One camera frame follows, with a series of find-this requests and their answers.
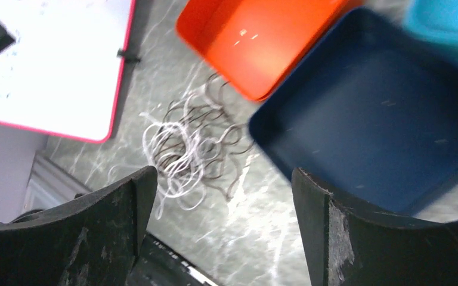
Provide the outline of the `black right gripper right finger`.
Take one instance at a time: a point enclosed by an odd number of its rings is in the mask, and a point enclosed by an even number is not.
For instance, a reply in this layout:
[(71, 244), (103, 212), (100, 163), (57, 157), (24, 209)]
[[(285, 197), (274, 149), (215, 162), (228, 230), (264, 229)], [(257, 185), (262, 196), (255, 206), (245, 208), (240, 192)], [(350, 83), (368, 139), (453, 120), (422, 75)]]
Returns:
[(312, 285), (458, 285), (458, 221), (384, 210), (301, 168), (292, 193)]

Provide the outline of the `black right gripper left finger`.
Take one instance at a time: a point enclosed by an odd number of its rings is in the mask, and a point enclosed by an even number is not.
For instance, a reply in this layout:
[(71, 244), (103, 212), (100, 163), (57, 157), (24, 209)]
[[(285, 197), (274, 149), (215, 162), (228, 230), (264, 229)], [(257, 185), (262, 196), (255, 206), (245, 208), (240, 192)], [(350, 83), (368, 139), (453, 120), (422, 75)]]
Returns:
[(0, 223), (0, 285), (123, 285), (156, 198), (147, 166), (72, 201)]

